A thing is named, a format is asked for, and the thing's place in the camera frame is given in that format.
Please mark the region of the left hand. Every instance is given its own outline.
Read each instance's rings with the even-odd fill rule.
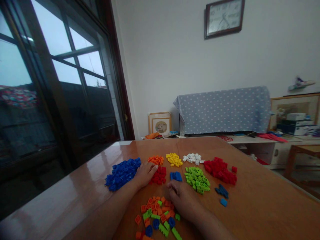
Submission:
[[[151,162],[144,162],[140,165],[136,175],[133,178],[133,181],[137,184],[138,189],[146,186],[150,182],[158,167],[158,165],[155,165]]]

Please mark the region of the pile of red blocks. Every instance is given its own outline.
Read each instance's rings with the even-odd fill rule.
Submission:
[[[159,185],[164,184],[166,182],[167,169],[165,167],[158,167],[157,171],[153,175],[149,184],[157,183]]]
[[[213,161],[205,161],[204,168],[212,176],[219,178],[225,183],[236,185],[237,176],[227,169],[228,164],[222,158],[215,157]],[[236,167],[232,167],[233,172],[237,172]]]

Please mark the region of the clock face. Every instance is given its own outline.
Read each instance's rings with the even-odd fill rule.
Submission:
[[[210,6],[209,34],[240,26],[241,4],[244,0],[235,0]]]

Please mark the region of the wall clock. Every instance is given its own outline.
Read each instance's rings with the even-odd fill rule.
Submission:
[[[242,29],[245,0],[222,0],[206,5],[205,39],[237,33]]]

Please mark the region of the pile of yellow blocks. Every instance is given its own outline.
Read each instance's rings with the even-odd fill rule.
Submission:
[[[168,162],[171,163],[171,167],[180,167],[183,164],[183,162],[181,161],[181,159],[179,159],[179,156],[176,153],[166,154],[166,158]]]

